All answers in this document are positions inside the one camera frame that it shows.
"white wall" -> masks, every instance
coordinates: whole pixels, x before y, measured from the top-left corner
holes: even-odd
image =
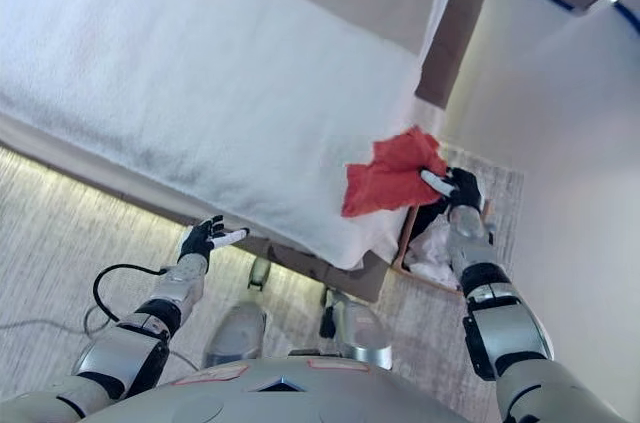
[[[640,421],[640,39],[613,8],[487,0],[445,138],[526,173],[514,281],[559,361]]]

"black cable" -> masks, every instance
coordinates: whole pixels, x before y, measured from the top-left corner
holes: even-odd
[[[102,278],[107,273],[109,273],[109,272],[111,272],[113,270],[117,270],[119,268],[127,268],[127,269],[130,269],[130,270],[138,270],[138,271],[142,271],[143,273],[148,273],[149,275],[155,275],[155,276],[164,275],[168,271],[166,268],[162,268],[162,269],[156,271],[156,270],[150,270],[149,268],[145,268],[143,266],[129,265],[127,263],[120,263],[120,264],[117,264],[117,265],[108,266],[107,268],[102,270],[100,273],[98,273],[98,276],[96,276],[96,279],[93,280],[93,299],[96,301],[96,305],[98,305],[98,307],[102,310],[102,312],[105,315],[107,315],[110,320],[113,320],[116,323],[120,321],[120,318],[118,318],[116,315],[114,315],[113,312],[107,307],[107,305],[105,305],[102,302],[102,299],[100,298],[100,293],[98,292],[98,289],[100,288],[100,281],[102,280]]]
[[[0,331],[13,330],[16,328],[24,328],[30,325],[49,325],[59,330],[66,331],[67,333],[70,333],[72,335],[86,336],[90,340],[94,340],[95,339],[94,335],[104,330],[109,325],[110,321],[113,320],[116,323],[120,321],[120,318],[118,318],[115,314],[113,314],[113,312],[109,309],[109,307],[107,307],[107,305],[103,303],[102,298],[100,298],[100,293],[98,292],[100,288],[100,281],[102,281],[102,278],[107,273],[110,273],[111,271],[117,270],[120,268],[125,268],[129,270],[138,270],[138,271],[142,271],[143,273],[147,273],[149,275],[155,275],[155,276],[164,275],[168,271],[166,268],[162,268],[156,271],[156,270],[151,270],[149,268],[144,268],[142,266],[129,265],[126,263],[112,265],[102,270],[98,274],[98,276],[96,276],[96,279],[93,281],[93,299],[95,300],[96,304],[91,308],[89,308],[87,311],[85,311],[84,316],[82,317],[82,330],[72,328],[70,326],[59,323],[55,320],[50,320],[47,318],[34,318],[30,320],[17,321],[15,323],[0,324]],[[98,327],[92,329],[92,328],[89,328],[89,318],[91,317],[91,314],[97,309],[100,309],[105,314],[105,316],[107,316],[107,320],[101,325],[99,325]],[[182,355],[181,353],[170,350],[169,354],[181,360],[183,363],[188,365],[192,370],[200,371],[200,368],[198,368],[189,358]]]
[[[55,320],[50,320],[48,318],[34,318],[31,320],[22,320],[22,321],[16,321],[15,323],[2,324],[0,325],[0,331],[25,328],[30,325],[48,325],[48,326],[57,328],[59,330],[65,331],[67,333],[70,333],[72,335],[86,336],[90,340],[94,340],[95,339],[94,335],[104,330],[109,325],[109,322],[111,321],[110,318],[107,318],[107,320],[97,328],[93,328],[93,329],[89,328],[89,317],[91,316],[91,313],[93,313],[95,310],[99,308],[100,307],[98,305],[94,305],[91,308],[89,308],[87,311],[85,311],[84,316],[82,317],[82,330],[72,328],[71,326],[64,325],[62,323],[59,323]],[[200,371],[200,368],[198,368],[195,365],[195,363],[193,363],[189,358],[187,358],[183,354],[173,350],[169,351],[169,354],[181,360],[183,363],[188,365],[193,371]]]

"robot leg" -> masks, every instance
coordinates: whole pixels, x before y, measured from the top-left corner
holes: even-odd
[[[320,336],[335,339],[344,358],[391,369],[391,342],[369,307],[327,288]]]
[[[251,293],[262,291],[269,277],[270,265],[269,261],[256,258],[249,277]],[[267,314],[255,301],[235,305],[209,338],[202,357],[202,368],[259,358],[262,355],[266,322]]]

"red cloth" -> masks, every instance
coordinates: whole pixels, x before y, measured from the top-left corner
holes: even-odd
[[[438,146],[433,136],[416,126],[389,140],[376,141],[370,164],[347,165],[342,216],[437,201],[441,195],[420,178],[420,169],[444,176],[447,162],[438,156]]]

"gray carpet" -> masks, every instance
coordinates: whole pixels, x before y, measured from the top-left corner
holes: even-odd
[[[472,169],[485,181],[488,197],[496,202],[492,220],[498,227],[497,245],[508,262],[522,176],[448,151],[451,163]],[[100,269],[123,262],[154,268],[172,264],[182,231],[0,148],[0,325],[35,317],[80,329],[93,304],[91,283]],[[173,340],[173,349],[199,362],[210,330],[243,297],[252,260],[234,248],[213,253],[205,296]],[[123,315],[144,301],[153,280],[122,270],[105,279],[103,294]],[[263,295],[269,313],[265,355],[283,356],[292,348],[330,349],[317,336],[321,292],[317,282],[272,268]],[[461,299],[390,271],[373,308],[392,335],[394,371],[470,421],[485,421],[493,387],[477,378],[469,364]],[[0,331],[0,398],[38,389],[68,372],[86,342],[82,335],[45,325]],[[183,362],[171,358],[163,381],[188,372]]]

